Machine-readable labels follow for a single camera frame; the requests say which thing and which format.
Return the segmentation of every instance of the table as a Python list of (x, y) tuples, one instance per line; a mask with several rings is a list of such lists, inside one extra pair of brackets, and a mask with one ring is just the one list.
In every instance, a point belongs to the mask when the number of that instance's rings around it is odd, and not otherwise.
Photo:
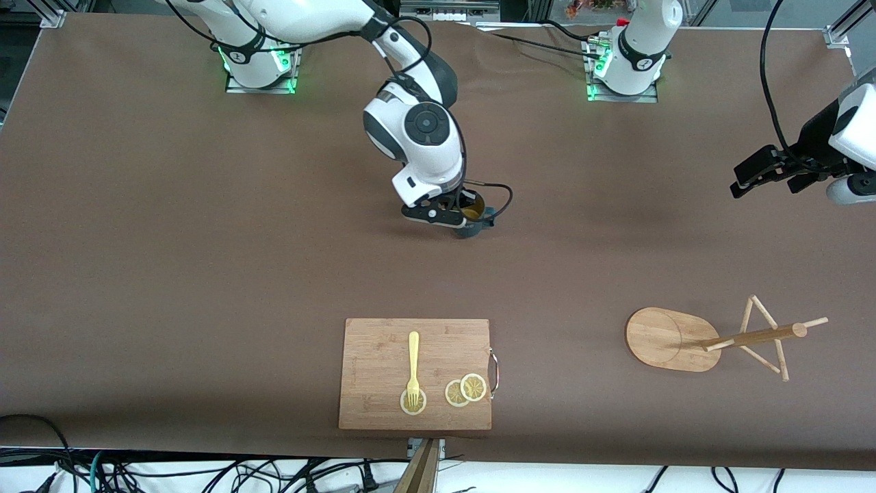
[[(361, 128), (387, 77), (361, 40), (310, 47), (294, 96), (232, 96), (178, 19), (43, 31), (0, 133), (0, 411), (76, 447), (400, 456), (402, 434), (337, 429), (344, 319), (489, 318), (493, 430), (448, 454), (874, 468), (872, 209), (823, 184), (728, 190), (774, 141), (759, 32), (679, 31), (660, 102), (624, 105), (587, 102), (573, 55), (433, 30), (470, 177), (516, 195), (470, 240), (399, 215)], [(820, 32), (771, 40), (792, 136), (851, 71)], [(780, 323), (830, 318), (788, 345), (789, 383), (742, 353), (684, 374), (625, 347), (639, 308), (728, 334), (752, 293)], [(24, 424), (3, 441), (52, 443)]]

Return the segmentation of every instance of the wooden peg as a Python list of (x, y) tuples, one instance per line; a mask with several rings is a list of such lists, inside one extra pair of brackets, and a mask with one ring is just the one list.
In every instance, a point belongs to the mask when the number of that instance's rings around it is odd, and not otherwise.
[(779, 355), (779, 369), (781, 370), (781, 380), (788, 381), (788, 363), (785, 361), (785, 350), (781, 347), (781, 341), (775, 340), (775, 353)]
[(767, 367), (767, 368), (773, 370), (775, 373), (781, 373), (781, 370), (778, 369), (777, 367), (775, 367), (775, 365), (774, 365), (773, 363), (771, 363), (771, 362), (765, 360), (765, 359), (763, 358), (763, 356), (761, 356), (760, 354), (755, 353), (754, 351), (752, 351), (751, 349), (749, 349), (748, 346), (739, 346), (739, 349), (742, 349), (743, 351), (745, 351), (746, 353), (748, 353), (749, 355), (751, 355), (751, 357), (753, 357), (755, 360), (760, 361), (760, 362), (763, 364), (763, 366), (765, 366), (765, 367)]
[(764, 304), (760, 302), (758, 297), (756, 297), (755, 295), (751, 295), (748, 297), (748, 299), (754, 302), (754, 305), (758, 307), (760, 313), (763, 313), (764, 318), (766, 318), (766, 322), (769, 324), (769, 326), (773, 327), (773, 329), (779, 327), (779, 324), (775, 323), (775, 318), (773, 318), (773, 316), (769, 314), (766, 306), (764, 306)]
[(815, 320), (810, 320), (809, 322), (803, 322), (806, 325), (806, 328), (814, 327), (816, 325), (827, 324), (827, 317), (816, 318)]
[(748, 320), (752, 316), (752, 298), (755, 297), (755, 295), (751, 295), (748, 297), (748, 301), (745, 302), (745, 311), (742, 312), (742, 327), (739, 329), (740, 334), (748, 330)]
[(806, 337), (806, 325), (792, 324), (783, 325), (775, 329), (764, 329), (757, 332), (743, 332), (730, 337), (704, 340), (701, 344), (706, 351), (712, 351), (721, 347), (752, 346), (771, 340), (788, 339), (792, 337)]

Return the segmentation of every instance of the fork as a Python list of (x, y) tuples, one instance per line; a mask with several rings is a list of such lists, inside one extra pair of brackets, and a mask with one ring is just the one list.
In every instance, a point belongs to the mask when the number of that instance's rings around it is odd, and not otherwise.
[(420, 333), (407, 335), (407, 351), (411, 357), (411, 379), (407, 381), (407, 407), (415, 409), (420, 402), (420, 383), (417, 382), (417, 353), (420, 351)]

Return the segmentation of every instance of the wooden mug tree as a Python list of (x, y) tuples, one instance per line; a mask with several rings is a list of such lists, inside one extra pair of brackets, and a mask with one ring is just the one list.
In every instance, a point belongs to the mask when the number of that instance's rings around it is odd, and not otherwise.
[[(752, 307), (757, 307), (770, 328), (748, 332)], [(742, 327), (734, 336), (719, 337), (715, 327), (702, 318), (652, 307), (639, 310), (630, 317), (626, 324), (626, 342), (633, 355), (647, 365), (696, 372), (713, 368), (721, 357), (721, 349), (738, 347), (787, 382), (788, 363), (781, 342), (784, 339), (806, 337), (809, 328), (826, 324), (827, 321), (827, 318), (817, 318), (809, 322), (778, 325), (763, 303), (751, 295), (745, 304)], [(749, 348), (770, 341), (775, 344), (778, 367)]]

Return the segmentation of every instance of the white floor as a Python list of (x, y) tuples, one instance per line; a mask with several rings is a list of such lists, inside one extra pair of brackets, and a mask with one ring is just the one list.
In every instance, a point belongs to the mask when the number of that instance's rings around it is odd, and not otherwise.
[[(252, 462), (257, 467), (261, 461)], [(147, 463), (131, 466), (132, 471), (142, 473), (173, 473), (201, 469), (221, 468), (227, 461)], [(279, 461), (284, 475), (296, 472), (304, 461)], [(405, 464), (374, 464), (372, 470), (377, 482), (387, 482), (401, 477)], [(659, 470), (654, 466), (591, 466), (516, 464), (489, 462), (444, 461), (438, 475), (436, 493), (455, 493), (475, 487), (474, 493), (523, 493), (523, 492), (581, 492), (581, 493), (642, 493), (648, 488)], [(36, 489), (52, 472), (54, 467), (0, 468), (0, 493), (21, 493)], [(733, 468), (741, 493), (772, 493), (776, 469)], [(213, 475), (195, 475), (179, 478), (140, 478), (140, 486), (147, 493), (197, 493), (212, 479)], [(234, 474), (227, 475), (215, 488), (215, 493), (231, 490)], [(729, 484), (723, 472), (719, 477)], [(355, 468), (327, 477), (317, 482), (321, 493), (349, 491), (360, 484), (360, 475)], [(70, 475), (59, 476), (52, 493), (72, 491)], [(90, 491), (80, 480), (80, 491)], [(264, 482), (249, 481), (241, 493), (269, 493)], [(818, 471), (790, 469), (781, 481), (780, 493), (855, 493), (876, 491), (876, 472)], [(722, 493), (715, 484), (709, 468), (671, 467), (661, 479), (654, 493)]]

